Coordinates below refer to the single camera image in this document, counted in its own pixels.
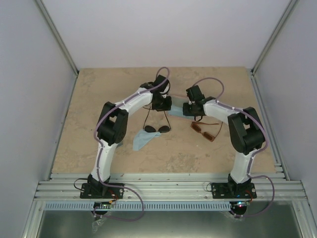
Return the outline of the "light blue cleaning cloth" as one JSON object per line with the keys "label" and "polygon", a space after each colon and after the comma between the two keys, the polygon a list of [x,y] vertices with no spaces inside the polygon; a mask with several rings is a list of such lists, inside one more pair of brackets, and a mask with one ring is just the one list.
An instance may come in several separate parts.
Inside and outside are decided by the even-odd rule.
{"label": "light blue cleaning cloth", "polygon": [[168,114],[170,116],[175,116],[179,118],[185,118],[185,119],[190,119],[193,120],[193,116],[185,116],[183,115],[183,109],[182,107],[176,106],[176,105],[171,105],[171,109],[168,111]]}

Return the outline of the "pink glasses case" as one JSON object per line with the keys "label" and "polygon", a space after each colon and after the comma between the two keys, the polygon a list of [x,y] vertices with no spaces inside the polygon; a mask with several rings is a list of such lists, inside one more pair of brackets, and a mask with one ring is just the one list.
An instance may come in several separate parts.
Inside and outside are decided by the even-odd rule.
{"label": "pink glasses case", "polygon": [[171,95],[172,105],[175,107],[183,107],[184,103],[188,103],[188,98],[185,96]]}

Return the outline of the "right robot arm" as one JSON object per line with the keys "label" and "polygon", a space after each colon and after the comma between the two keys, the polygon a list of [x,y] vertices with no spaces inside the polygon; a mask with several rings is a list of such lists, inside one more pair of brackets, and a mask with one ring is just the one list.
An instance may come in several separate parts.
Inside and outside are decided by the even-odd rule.
{"label": "right robot arm", "polygon": [[255,186],[250,171],[255,155],[262,151],[266,142],[265,130],[257,111],[248,107],[235,108],[221,103],[214,97],[205,97],[198,85],[186,90],[188,103],[183,104],[183,115],[212,117],[228,125],[230,141],[236,150],[234,165],[228,175],[228,182],[212,182],[214,199],[256,198]]}

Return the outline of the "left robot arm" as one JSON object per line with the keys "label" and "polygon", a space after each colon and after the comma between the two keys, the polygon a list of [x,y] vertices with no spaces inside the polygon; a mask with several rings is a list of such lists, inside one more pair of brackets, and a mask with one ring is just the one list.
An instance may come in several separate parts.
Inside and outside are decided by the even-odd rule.
{"label": "left robot arm", "polygon": [[131,96],[117,103],[106,102],[96,125],[94,138],[98,142],[95,167],[82,185],[82,198],[105,198],[110,187],[121,188],[123,184],[110,184],[110,168],[115,150],[126,135],[128,119],[142,107],[152,104],[156,111],[168,111],[171,97],[167,77],[157,75],[154,82],[142,84]]}

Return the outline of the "brown rectangular sunglasses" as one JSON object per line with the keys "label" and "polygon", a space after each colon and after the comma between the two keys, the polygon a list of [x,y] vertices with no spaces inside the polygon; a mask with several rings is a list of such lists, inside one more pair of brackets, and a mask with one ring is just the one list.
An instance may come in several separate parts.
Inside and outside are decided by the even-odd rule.
{"label": "brown rectangular sunglasses", "polygon": [[[220,128],[217,132],[216,135],[212,135],[211,133],[207,132],[207,131],[202,131],[201,129],[201,125],[210,125],[210,126],[214,126],[214,125],[220,125]],[[210,141],[210,142],[214,142],[215,139],[218,137],[219,133],[221,132],[223,123],[205,123],[205,122],[198,122],[198,121],[193,121],[191,122],[191,128],[201,134],[206,140]]]}

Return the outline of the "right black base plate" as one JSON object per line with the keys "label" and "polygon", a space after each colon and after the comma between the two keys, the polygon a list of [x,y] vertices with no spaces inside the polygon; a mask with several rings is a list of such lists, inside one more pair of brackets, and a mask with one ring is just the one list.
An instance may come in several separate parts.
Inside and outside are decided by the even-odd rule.
{"label": "right black base plate", "polygon": [[253,183],[247,185],[230,185],[229,183],[211,183],[214,199],[253,199],[257,198]]}

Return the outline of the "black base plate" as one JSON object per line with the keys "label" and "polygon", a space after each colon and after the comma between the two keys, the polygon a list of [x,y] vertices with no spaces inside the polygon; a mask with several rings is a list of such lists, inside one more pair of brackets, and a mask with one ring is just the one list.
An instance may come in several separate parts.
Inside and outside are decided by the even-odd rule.
{"label": "black base plate", "polygon": [[102,184],[92,185],[84,183],[81,187],[81,199],[122,199],[124,195],[123,183],[110,183],[110,186]]}
{"label": "black base plate", "polygon": [[253,199],[257,198],[253,183],[247,185],[230,185],[229,183],[211,183],[214,199]]}

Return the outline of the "aluminium rail frame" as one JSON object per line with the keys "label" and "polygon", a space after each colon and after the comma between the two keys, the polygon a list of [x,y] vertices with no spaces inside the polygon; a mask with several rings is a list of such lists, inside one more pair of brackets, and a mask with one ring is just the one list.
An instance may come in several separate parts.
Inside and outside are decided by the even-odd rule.
{"label": "aluminium rail frame", "polygon": [[[72,94],[68,114],[49,178],[40,181],[32,204],[27,238],[314,238],[317,229],[303,184],[291,180],[274,142],[257,155],[252,181],[257,198],[246,215],[229,211],[47,211],[49,201],[108,202],[81,199],[73,187],[91,172],[97,144],[93,130],[106,101],[116,102],[153,81],[156,69],[83,68]],[[212,182],[227,182],[234,149],[224,126],[215,142],[201,138],[190,121],[171,117],[170,133],[143,150],[132,151],[145,110],[128,123],[123,145],[111,167],[112,183],[126,186],[118,201],[228,201],[214,199]]]}

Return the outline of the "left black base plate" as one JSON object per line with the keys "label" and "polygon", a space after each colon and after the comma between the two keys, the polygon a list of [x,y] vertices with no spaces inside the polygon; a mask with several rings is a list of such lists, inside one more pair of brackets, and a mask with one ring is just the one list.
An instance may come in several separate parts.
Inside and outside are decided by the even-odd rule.
{"label": "left black base plate", "polygon": [[81,199],[122,199],[124,195],[123,183],[110,183],[110,186],[102,184],[92,185],[84,183],[81,187]]}

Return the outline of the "right corner aluminium post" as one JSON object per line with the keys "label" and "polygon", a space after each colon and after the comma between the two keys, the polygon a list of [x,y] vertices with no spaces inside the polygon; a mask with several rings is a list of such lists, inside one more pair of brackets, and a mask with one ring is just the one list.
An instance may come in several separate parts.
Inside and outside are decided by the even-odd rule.
{"label": "right corner aluminium post", "polygon": [[296,6],[299,2],[300,2],[299,0],[290,0],[288,2],[285,10],[283,11],[281,17],[279,18],[273,32],[271,33],[268,41],[266,42],[263,50],[261,51],[258,59],[256,60],[253,68],[250,69],[250,73],[252,76],[254,76],[256,74],[256,72],[258,71],[258,69],[260,68],[265,57],[269,53],[270,49],[272,48],[273,44],[277,40],[279,34],[281,33],[282,29],[286,25],[288,19],[290,18],[292,12],[294,11],[294,9],[296,8]]}

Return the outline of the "corner aluminium post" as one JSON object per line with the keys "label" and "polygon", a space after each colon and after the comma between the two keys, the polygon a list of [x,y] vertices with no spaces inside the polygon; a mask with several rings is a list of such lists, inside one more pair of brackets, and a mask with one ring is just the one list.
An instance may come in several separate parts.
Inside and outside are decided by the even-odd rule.
{"label": "corner aluminium post", "polygon": [[51,33],[53,34],[55,40],[57,41],[57,44],[60,47],[61,51],[63,52],[64,57],[65,57],[66,61],[68,62],[69,66],[71,67],[73,73],[75,74],[76,77],[78,77],[79,70],[78,70],[77,66],[75,65],[75,62],[72,59],[72,56],[70,55],[69,50],[67,49],[66,44],[64,43],[52,17],[50,16],[49,11],[44,4],[44,1],[43,0],[34,0],[34,2],[37,5],[42,16],[44,17],[45,22],[47,23]]}
{"label": "corner aluminium post", "polygon": [[288,2],[285,10],[283,11],[281,17],[279,18],[273,32],[271,33],[268,41],[266,42],[263,50],[261,51],[258,59],[256,60],[253,68],[250,69],[250,73],[252,76],[254,76],[256,74],[256,72],[258,71],[258,69],[260,68],[265,57],[269,53],[270,49],[272,48],[273,44],[277,40],[279,34],[281,33],[282,29],[286,25],[288,19],[290,18],[292,12],[294,11],[294,9],[296,8],[296,6],[299,2],[300,2],[299,0],[290,0]]}

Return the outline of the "left corner aluminium post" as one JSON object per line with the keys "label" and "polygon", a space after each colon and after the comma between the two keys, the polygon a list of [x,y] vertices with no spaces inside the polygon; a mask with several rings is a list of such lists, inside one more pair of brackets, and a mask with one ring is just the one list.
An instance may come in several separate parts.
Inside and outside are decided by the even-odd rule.
{"label": "left corner aluminium post", "polygon": [[61,51],[63,52],[64,57],[65,57],[66,61],[68,62],[69,66],[71,67],[73,73],[75,74],[76,77],[78,77],[79,70],[78,70],[77,66],[75,65],[75,62],[72,59],[72,56],[70,55],[69,50],[67,49],[66,44],[64,43],[52,17],[50,16],[49,11],[44,4],[44,1],[43,0],[34,0],[34,2],[37,5],[42,16],[44,17],[45,22],[47,23],[51,33],[53,34],[55,40],[57,41],[57,44],[60,47]]}

